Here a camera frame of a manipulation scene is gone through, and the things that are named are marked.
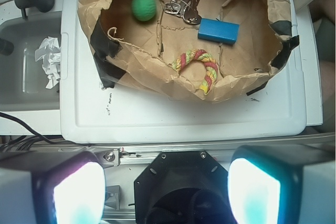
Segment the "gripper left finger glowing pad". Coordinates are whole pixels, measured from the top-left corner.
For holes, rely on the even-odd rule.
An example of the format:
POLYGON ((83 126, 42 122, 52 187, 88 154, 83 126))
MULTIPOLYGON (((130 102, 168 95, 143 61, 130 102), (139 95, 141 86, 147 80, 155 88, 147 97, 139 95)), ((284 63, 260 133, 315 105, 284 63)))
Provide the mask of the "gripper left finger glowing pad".
POLYGON ((1 153, 1 223, 99 223, 105 194, 90 151, 1 153))

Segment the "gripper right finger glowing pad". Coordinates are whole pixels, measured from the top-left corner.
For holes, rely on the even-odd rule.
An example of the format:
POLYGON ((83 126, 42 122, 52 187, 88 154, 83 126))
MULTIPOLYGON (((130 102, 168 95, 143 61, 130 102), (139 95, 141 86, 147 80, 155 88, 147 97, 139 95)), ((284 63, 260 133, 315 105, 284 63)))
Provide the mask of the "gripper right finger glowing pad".
POLYGON ((228 197, 238 223, 335 223, 335 149, 242 145, 230 163, 228 197))

